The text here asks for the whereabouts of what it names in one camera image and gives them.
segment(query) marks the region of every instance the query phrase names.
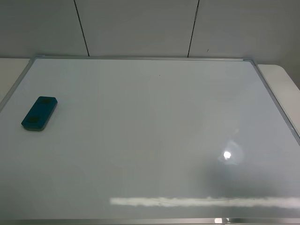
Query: whiteboard frame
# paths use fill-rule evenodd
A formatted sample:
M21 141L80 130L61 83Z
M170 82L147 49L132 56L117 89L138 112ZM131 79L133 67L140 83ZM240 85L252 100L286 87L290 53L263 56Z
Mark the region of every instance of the whiteboard frame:
M80 57L80 56L46 56L39 55L30 59L28 65L22 71L14 85L0 102L0 112L9 101L18 85L21 83L27 72L30 70L36 59L82 59L82 60L222 60L222 61L248 61L252 64L277 109L288 125L291 133L300 145L300 136L293 123L285 113L282 105L276 99L268 82L264 78L257 63L253 59L229 59L229 58L157 58L157 57ZM220 224L300 224L300 218L219 218ZM0 225L183 225L183 224L215 224L215 218L174 218L174 219L30 219L30 220L0 220Z

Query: whiteboard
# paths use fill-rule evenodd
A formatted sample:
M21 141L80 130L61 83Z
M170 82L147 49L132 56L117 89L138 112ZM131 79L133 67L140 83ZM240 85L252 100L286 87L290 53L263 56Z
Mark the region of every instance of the whiteboard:
M300 147L246 61L37 59L0 150L0 219L300 216Z

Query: panel seam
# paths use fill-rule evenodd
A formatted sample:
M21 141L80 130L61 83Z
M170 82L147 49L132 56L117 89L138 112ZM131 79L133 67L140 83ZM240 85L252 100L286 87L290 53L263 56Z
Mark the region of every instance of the panel seam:
M86 40L85 40L85 36L84 36L84 32L83 32L83 26L82 26L82 24L81 24L79 12L78 12L78 8L77 8L76 1L75 1L75 0L74 0L74 5L75 5L75 8L76 8L77 17L78 17L78 20L79 20L79 24L80 24L82 36L83 36L83 39L84 39L85 48L86 48L86 51L88 52L88 56L90 56L89 49L88 49L88 45L86 44Z
M191 50L191 44L192 44L192 39L193 39L193 34L194 34L194 28L195 28L195 24L196 24L197 15L198 15L199 2L200 2L200 0L198 0L198 4L197 4L197 8L196 8L196 13L195 13L195 18L194 18L194 25L193 25L191 40L189 42L187 57L189 57L189 51Z

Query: table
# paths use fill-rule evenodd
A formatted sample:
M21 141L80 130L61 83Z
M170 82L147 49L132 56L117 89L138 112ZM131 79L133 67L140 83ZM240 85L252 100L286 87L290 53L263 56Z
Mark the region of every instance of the table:
M299 217L300 147L247 61L36 59L0 124L1 219Z
M274 95L300 133L300 90L285 70L277 65L258 65Z
M0 59L0 102L13 86L29 59Z

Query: wall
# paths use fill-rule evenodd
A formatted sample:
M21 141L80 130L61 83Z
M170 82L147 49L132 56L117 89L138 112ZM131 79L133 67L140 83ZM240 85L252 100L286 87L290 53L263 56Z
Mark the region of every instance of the wall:
M300 87L299 8L299 0L0 0L0 56L252 57L282 66Z

